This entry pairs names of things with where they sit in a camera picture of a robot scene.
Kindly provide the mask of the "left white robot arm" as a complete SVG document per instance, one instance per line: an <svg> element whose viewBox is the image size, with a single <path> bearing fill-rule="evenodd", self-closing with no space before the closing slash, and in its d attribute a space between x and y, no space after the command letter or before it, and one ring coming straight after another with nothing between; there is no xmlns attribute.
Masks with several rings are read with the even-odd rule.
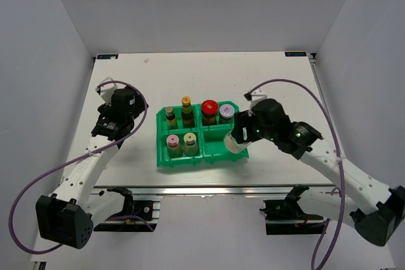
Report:
<svg viewBox="0 0 405 270"><path fill-rule="evenodd" d="M135 119L146 114L148 105L142 94L129 86L98 89L104 104L91 131L84 159L49 196L35 205L39 234L45 240L76 249L83 248L93 229L110 217L130 217L134 211L132 192L113 187L91 200L91 192L107 164L123 142L138 128Z"/></svg>

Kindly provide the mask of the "yellow-capped green label sauce bottle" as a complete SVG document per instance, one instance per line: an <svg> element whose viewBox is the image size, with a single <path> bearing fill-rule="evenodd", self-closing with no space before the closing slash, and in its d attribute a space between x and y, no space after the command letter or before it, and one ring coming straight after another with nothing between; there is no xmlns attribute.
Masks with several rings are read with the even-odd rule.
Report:
<svg viewBox="0 0 405 270"><path fill-rule="evenodd" d="M184 128L195 127L195 117L189 96L182 97L182 121Z"/></svg>

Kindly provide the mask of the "white-lidded glass jar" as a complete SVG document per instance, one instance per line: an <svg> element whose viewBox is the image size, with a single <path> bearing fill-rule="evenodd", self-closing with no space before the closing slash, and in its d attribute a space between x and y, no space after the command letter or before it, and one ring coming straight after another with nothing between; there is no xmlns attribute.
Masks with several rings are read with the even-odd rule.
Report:
<svg viewBox="0 0 405 270"><path fill-rule="evenodd" d="M231 124L234 120L235 108L231 104L222 104L219 108L219 123Z"/></svg>

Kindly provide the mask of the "pink-capped spice shaker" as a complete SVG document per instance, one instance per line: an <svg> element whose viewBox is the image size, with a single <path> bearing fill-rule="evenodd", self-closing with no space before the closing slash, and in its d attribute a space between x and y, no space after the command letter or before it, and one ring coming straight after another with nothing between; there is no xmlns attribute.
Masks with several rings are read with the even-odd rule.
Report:
<svg viewBox="0 0 405 270"><path fill-rule="evenodd" d="M183 148L177 135L169 135L166 138L166 146L170 158L178 158L183 155Z"/></svg>

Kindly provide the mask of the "yellow-capped white powder shaker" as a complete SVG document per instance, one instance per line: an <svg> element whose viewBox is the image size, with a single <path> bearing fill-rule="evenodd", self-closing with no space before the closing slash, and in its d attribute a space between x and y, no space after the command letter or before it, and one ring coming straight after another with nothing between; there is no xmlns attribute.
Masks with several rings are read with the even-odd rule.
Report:
<svg viewBox="0 0 405 270"><path fill-rule="evenodd" d="M198 141L194 133L189 132L184 135L184 154L189 157L199 154Z"/></svg>

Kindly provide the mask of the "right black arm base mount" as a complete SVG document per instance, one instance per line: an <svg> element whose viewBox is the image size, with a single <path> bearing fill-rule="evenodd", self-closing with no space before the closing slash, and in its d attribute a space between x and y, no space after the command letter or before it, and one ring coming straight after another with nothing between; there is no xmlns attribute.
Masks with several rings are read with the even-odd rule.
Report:
<svg viewBox="0 0 405 270"><path fill-rule="evenodd" d="M265 217L267 235L320 235L326 220L319 215L306 214L299 207L298 200L309 187L296 185L284 199L264 200L259 211Z"/></svg>

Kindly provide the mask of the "small brown-capped oil bottle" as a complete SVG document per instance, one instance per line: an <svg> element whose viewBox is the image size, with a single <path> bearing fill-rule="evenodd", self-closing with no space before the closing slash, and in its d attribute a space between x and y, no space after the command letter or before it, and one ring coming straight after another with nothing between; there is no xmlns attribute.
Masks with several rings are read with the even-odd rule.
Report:
<svg viewBox="0 0 405 270"><path fill-rule="evenodd" d="M178 128L177 118L172 106L165 107L166 123L169 130Z"/></svg>

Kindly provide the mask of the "red-lidded dark sauce jar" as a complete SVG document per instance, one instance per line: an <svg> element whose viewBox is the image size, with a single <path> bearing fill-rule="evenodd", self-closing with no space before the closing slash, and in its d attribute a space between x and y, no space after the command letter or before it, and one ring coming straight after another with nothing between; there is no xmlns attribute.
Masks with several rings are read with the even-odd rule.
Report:
<svg viewBox="0 0 405 270"><path fill-rule="evenodd" d="M204 126L217 124L218 103L212 99L205 100L201 104L202 123Z"/></svg>

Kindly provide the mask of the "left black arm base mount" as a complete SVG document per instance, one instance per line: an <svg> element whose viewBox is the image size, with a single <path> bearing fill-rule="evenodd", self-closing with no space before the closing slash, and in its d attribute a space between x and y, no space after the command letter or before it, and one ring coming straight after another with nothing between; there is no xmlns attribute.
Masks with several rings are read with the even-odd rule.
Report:
<svg viewBox="0 0 405 270"><path fill-rule="evenodd" d="M135 197L127 188L99 192L92 206L96 232L153 232L157 227L159 201Z"/></svg>

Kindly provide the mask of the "large silver-lidded glass jar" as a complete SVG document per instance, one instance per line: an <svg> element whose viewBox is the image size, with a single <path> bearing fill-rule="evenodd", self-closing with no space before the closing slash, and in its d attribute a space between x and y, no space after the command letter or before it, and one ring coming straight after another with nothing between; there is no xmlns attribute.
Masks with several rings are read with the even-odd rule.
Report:
<svg viewBox="0 0 405 270"><path fill-rule="evenodd" d="M233 154L240 154L244 149L252 144L252 142L238 144L236 139L232 136L232 132L228 132L224 136L223 143L227 150Z"/></svg>

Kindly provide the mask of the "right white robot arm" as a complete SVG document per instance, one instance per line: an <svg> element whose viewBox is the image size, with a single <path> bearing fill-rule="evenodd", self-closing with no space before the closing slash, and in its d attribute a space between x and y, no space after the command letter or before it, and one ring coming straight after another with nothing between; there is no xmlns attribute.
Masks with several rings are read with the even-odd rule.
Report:
<svg viewBox="0 0 405 270"><path fill-rule="evenodd" d="M404 220L404 187L392 188L338 155L311 125L291 121L274 99L254 102L234 116L234 128L225 135L225 147L238 154L258 140L267 140L298 161L312 167L340 187L332 197L309 187L295 186L285 198L287 214L299 219L314 214L353 227L368 242L383 247Z"/></svg>

